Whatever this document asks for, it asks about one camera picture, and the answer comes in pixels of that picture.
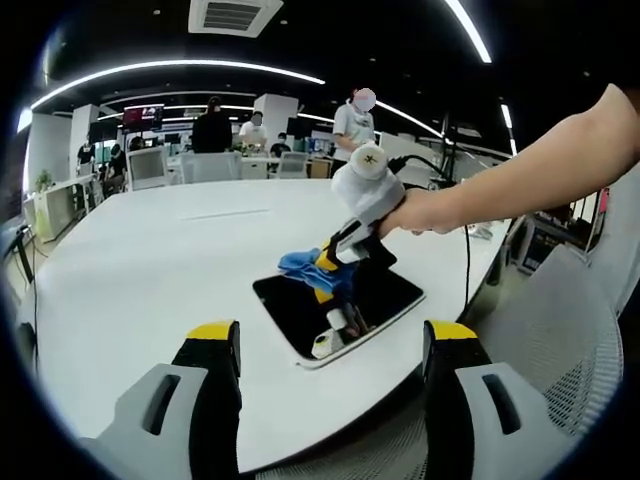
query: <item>ceiling air vent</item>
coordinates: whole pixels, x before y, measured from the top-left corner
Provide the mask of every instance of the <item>ceiling air vent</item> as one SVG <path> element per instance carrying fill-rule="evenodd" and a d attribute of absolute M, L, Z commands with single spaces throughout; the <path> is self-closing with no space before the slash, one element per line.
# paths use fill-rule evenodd
<path fill-rule="evenodd" d="M 256 38 L 280 7 L 281 0 L 191 0 L 189 33 Z"/>

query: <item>white pillar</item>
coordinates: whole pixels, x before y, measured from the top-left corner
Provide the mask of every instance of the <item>white pillar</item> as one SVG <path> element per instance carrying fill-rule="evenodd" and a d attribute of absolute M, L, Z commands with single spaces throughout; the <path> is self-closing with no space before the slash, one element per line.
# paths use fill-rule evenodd
<path fill-rule="evenodd" d="M 287 131 L 289 118 L 298 114 L 298 99 L 267 93 L 256 99 L 253 108 L 264 114 L 263 125 L 267 129 L 269 149 L 278 140 L 278 134 Z"/>
<path fill-rule="evenodd" d="M 71 120 L 35 113 L 29 131 L 26 191 L 33 192 L 36 179 L 47 170 L 54 182 L 69 179 Z"/>
<path fill-rule="evenodd" d="M 99 109 L 95 105 L 85 105 L 73 111 L 71 119 L 71 139 L 69 141 L 69 178 L 76 178 L 78 150 L 84 145 L 89 134 L 89 126 L 98 120 Z"/>

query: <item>ceiling light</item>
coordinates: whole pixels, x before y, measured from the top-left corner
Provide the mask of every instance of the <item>ceiling light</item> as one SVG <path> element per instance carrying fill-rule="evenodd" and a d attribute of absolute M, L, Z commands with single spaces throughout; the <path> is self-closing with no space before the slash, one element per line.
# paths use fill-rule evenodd
<path fill-rule="evenodd" d="M 131 105 L 130 107 L 126 107 L 125 110 L 131 110 L 132 108 L 146 108 L 146 107 L 160 107 L 162 104 L 157 105 Z M 164 110 L 204 110 L 207 108 L 206 105 L 171 105 L 169 107 L 164 107 Z M 225 108 L 228 110 L 247 110 L 253 111 L 253 107 L 245 107 L 242 105 L 221 105 L 220 108 Z M 98 121 L 106 120 L 108 118 L 121 117 L 122 113 L 114 113 L 113 115 L 106 115 L 104 117 L 98 118 Z"/>
<path fill-rule="evenodd" d="M 258 70 L 262 72 L 269 72 L 269 73 L 275 73 L 278 75 L 284 75 L 287 77 L 293 77 L 299 80 L 316 83 L 318 85 L 325 84 L 324 80 L 311 77 L 309 75 L 303 75 L 301 73 L 292 72 L 290 70 L 283 70 L 281 68 L 274 68 L 266 65 L 256 65 L 253 63 L 232 62 L 228 60 L 159 60 L 155 62 L 143 62 L 143 63 L 133 63 L 130 65 L 122 65 L 120 67 L 110 68 L 108 70 L 102 70 L 100 72 L 92 73 L 91 75 L 78 78 L 77 80 L 74 80 L 59 88 L 56 88 L 55 90 L 47 93 L 45 96 L 36 100 L 33 103 L 33 105 L 31 105 L 31 110 L 35 110 L 36 108 L 47 103 L 49 100 L 57 97 L 58 95 L 68 90 L 71 90 L 74 87 L 83 85 L 85 83 L 91 82 L 92 80 L 96 80 L 98 78 L 106 77 L 108 75 L 114 75 L 116 73 L 123 73 L 123 72 L 132 71 L 132 70 L 140 70 L 144 68 L 174 67 L 174 66 L 208 66 L 208 67 L 244 68 L 247 70 Z"/>
<path fill-rule="evenodd" d="M 420 120 L 418 120 L 416 118 L 413 118 L 411 115 L 408 115 L 408 114 L 404 113 L 403 111 L 392 107 L 391 105 L 387 105 L 386 103 L 383 103 L 380 100 L 378 100 L 376 102 L 376 105 L 378 105 L 379 107 L 384 108 L 385 110 L 390 111 L 391 113 L 395 113 L 396 115 L 398 115 L 398 116 L 400 116 L 400 117 L 402 117 L 402 118 L 404 118 L 406 120 L 409 120 L 410 122 L 415 123 L 419 127 L 424 128 L 426 131 L 433 133 L 436 137 L 442 138 L 442 134 L 440 132 L 438 132 L 437 130 L 434 130 L 429 125 L 426 125 L 426 124 L 422 123 Z"/>
<path fill-rule="evenodd" d="M 253 111 L 253 107 L 242 107 L 240 105 L 222 105 L 220 108 L 226 108 L 228 110 L 247 110 L 249 112 Z"/>
<path fill-rule="evenodd" d="M 509 130 L 511 130 L 513 128 L 513 123 L 511 123 L 511 113 L 509 113 L 509 107 L 507 107 L 506 105 L 500 105 L 500 108 L 502 109 L 504 124 Z"/>
<path fill-rule="evenodd" d="M 20 133 L 22 130 L 31 125 L 33 121 L 33 112 L 30 108 L 23 108 L 20 112 L 20 119 L 18 120 L 18 129 L 16 133 Z"/>
<path fill-rule="evenodd" d="M 114 113 L 113 115 L 107 115 L 105 117 L 100 117 L 100 118 L 98 118 L 98 121 L 101 122 L 102 120 L 107 120 L 108 118 L 121 117 L 122 115 L 124 115 L 124 113 Z"/>
<path fill-rule="evenodd" d="M 105 102 L 103 106 L 113 105 L 114 103 L 124 103 L 130 102 L 132 100 L 142 100 L 145 98 L 153 98 L 153 97 L 170 97 L 173 95 L 233 95 L 240 97 L 256 97 L 255 93 L 244 93 L 244 92 L 228 92 L 228 91 L 218 91 L 218 90 L 186 90 L 186 91 L 178 91 L 178 92 L 158 92 L 158 93 L 149 93 L 147 95 L 137 95 L 135 97 L 126 97 L 126 98 L 118 98 L 116 100 L 111 100 L 109 102 Z"/>
<path fill-rule="evenodd" d="M 132 110 L 134 108 L 153 108 L 164 107 L 164 103 L 152 103 L 150 105 L 131 105 L 130 107 L 124 107 L 125 110 Z"/>
<path fill-rule="evenodd" d="M 299 113 L 298 116 L 302 118 L 309 118 L 311 120 L 319 120 L 321 122 L 329 122 L 329 123 L 334 122 L 333 118 L 319 117 L 317 115 L 309 115 L 308 113 Z"/>
<path fill-rule="evenodd" d="M 489 56 L 489 52 L 487 51 L 487 47 L 484 46 L 482 38 L 480 38 L 480 34 L 476 29 L 475 25 L 469 18 L 469 15 L 465 11 L 465 9 L 460 5 L 459 0 L 444 0 L 449 8 L 453 10 L 453 13 L 458 17 L 458 21 L 462 24 L 464 29 L 467 31 L 467 35 L 473 42 L 473 46 L 476 47 L 476 51 L 478 55 L 480 55 L 480 59 L 484 63 L 491 63 L 491 57 Z"/>
<path fill-rule="evenodd" d="M 168 107 L 164 107 L 165 110 L 187 110 L 187 109 L 203 109 L 207 108 L 206 105 L 170 105 Z"/>
<path fill-rule="evenodd" d="M 192 122 L 198 117 L 176 117 L 176 118 L 163 118 L 163 122 Z"/>

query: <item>blue cloth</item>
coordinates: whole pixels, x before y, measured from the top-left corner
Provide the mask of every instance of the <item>blue cloth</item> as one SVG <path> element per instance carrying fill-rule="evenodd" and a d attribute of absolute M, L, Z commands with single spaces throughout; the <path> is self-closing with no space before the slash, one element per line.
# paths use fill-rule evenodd
<path fill-rule="evenodd" d="M 308 252 L 289 253 L 280 259 L 278 268 L 284 276 L 304 282 L 310 287 L 319 288 L 325 293 L 340 293 L 351 296 L 353 289 L 354 265 L 345 265 L 336 271 L 329 272 L 316 266 L 320 256 L 320 249 L 314 248 Z"/>

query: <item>computer screen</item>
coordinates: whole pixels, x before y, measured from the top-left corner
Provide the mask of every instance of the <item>computer screen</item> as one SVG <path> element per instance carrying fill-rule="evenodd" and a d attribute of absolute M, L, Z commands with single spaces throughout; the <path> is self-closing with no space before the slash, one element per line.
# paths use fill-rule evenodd
<path fill-rule="evenodd" d="M 173 144 L 177 145 L 180 143 L 180 134 L 179 133 L 168 133 L 164 136 L 165 144 Z"/>
<path fill-rule="evenodd" d="M 163 105 L 148 105 L 145 107 L 127 108 L 122 117 L 125 131 L 155 130 L 162 127 L 164 113 Z"/>

